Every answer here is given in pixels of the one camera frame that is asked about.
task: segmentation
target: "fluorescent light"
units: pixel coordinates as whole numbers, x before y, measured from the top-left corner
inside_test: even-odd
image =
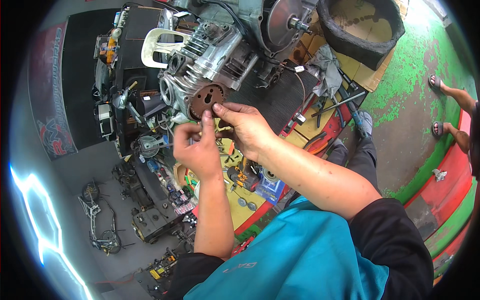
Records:
[[[40,262],[43,264],[43,252],[45,249],[50,249],[54,252],[56,252],[62,261],[65,263],[69,271],[72,273],[73,277],[78,281],[78,283],[84,288],[85,295],[88,300],[93,300],[92,295],[90,294],[90,291],[88,290],[85,282],[80,278],[80,275],[77,273],[77,271],[73,268],[72,264],[68,260],[67,256],[65,253],[63,253],[63,244],[62,244],[62,236],[61,236],[61,227],[60,223],[58,221],[57,215],[55,213],[55,210],[53,209],[53,204],[52,201],[43,187],[43,185],[40,183],[38,178],[34,174],[30,174],[25,180],[20,180],[15,172],[13,171],[13,168],[10,166],[10,171],[12,172],[12,177],[13,180],[15,181],[16,185],[18,186],[19,190],[22,192],[23,198],[24,198],[24,203],[25,207],[28,212],[28,216],[30,218],[30,223],[32,224],[33,230],[36,234],[36,237],[38,238],[38,256],[40,257]],[[35,218],[32,214],[32,210],[30,209],[30,204],[29,204],[29,199],[28,199],[28,192],[32,189],[34,192],[37,193],[39,196],[38,199],[41,201],[45,201],[45,203],[42,203],[44,206],[48,207],[49,213],[51,214],[51,217],[55,223],[55,226],[57,227],[57,232],[58,232],[58,245],[55,245],[51,243],[48,239],[45,239],[41,234],[38,229],[38,226],[36,224]]]

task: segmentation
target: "forearm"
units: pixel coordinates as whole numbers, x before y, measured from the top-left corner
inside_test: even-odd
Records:
[[[347,220],[381,198],[361,175],[280,138],[273,139],[262,149],[259,163],[318,208]]]
[[[195,252],[229,258],[233,249],[233,222],[222,173],[201,180]]]

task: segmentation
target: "teal shirt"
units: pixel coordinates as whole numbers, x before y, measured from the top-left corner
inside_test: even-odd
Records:
[[[190,299],[380,299],[388,267],[363,258],[347,221],[300,197]]]

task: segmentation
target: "person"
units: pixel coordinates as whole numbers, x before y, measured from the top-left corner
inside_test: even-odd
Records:
[[[440,91],[446,96],[453,97],[460,108],[466,111],[470,115],[470,118],[472,118],[472,112],[476,101],[468,94],[465,88],[460,90],[448,87],[437,75],[430,75],[428,83],[433,90]],[[432,133],[436,137],[441,137],[446,133],[451,134],[462,152],[468,154],[468,151],[470,150],[470,137],[465,131],[458,130],[451,123],[435,121],[432,124]]]
[[[433,266],[403,205],[376,187],[370,127],[347,168],[336,142],[322,160],[276,136],[257,109],[218,103],[201,124],[175,130],[175,158],[202,183],[194,253],[179,256],[166,299],[423,299]],[[198,141],[190,145],[189,139]],[[234,232],[215,138],[302,196],[282,210],[243,252],[230,257]]]

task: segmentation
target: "hand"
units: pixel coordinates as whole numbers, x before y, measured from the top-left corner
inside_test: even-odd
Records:
[[[258,162],[263,149],[279,138],[254,107],[227,102],[223,105],[215,103],[213,110],[222,119],[219,128],[233,127],[217,132],[215,137],[234,140],[247,159]]]
[[[190,138],[198,143],[190,145]],[[201,126],[185,123],[175,128],[173,156],[192,170],[200,181],[218,176],[223,178],[220,153],[215,143],[215,123],[211,111],[204,111]]]

